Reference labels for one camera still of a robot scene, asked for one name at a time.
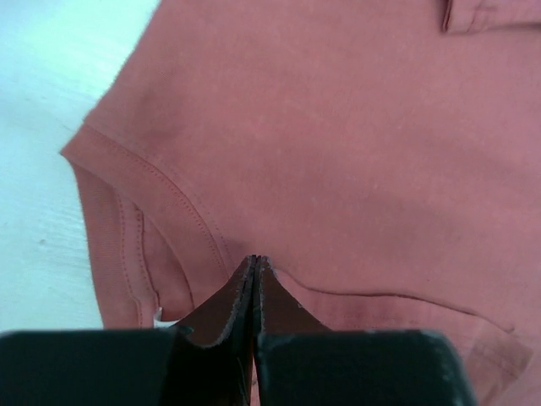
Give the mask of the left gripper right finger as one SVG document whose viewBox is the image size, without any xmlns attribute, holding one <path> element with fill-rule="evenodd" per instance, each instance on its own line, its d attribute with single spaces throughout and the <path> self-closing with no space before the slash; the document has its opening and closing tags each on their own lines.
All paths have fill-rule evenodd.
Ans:
<svg viewBox="0 0 541 406">
<path fill-rule="evenodd" d="M 336 340 L 281 285 L 266 256 L 254 273 L 254 361 L 262 405 L 336 403 Z"/>
</svg>

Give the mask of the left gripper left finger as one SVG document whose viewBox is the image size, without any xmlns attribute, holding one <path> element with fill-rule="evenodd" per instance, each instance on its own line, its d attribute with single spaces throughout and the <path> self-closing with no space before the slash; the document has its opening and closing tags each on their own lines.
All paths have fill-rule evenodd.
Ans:
<svg viewBox="0 0 541 406">
<path fill-rule="evenodd" d="M 175 340 L 161 405 L 249 405 L 253 369 L 256 257 L 245 257 L 227 283 L 169 330 Z"/>
</svg>

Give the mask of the salmon pink t shirt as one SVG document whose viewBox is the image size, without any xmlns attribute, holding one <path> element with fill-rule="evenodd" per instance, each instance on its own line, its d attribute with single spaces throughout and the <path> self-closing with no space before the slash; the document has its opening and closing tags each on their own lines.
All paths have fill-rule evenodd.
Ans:
<svg viewBox="0 0 541 406">
<path fill-rule="evenodd" d="M 163 1 L 63 148 L 103 324 L 241 260 L 339 330 L 441 330 L 540 402 L 540 4 Z"/>
</svg>

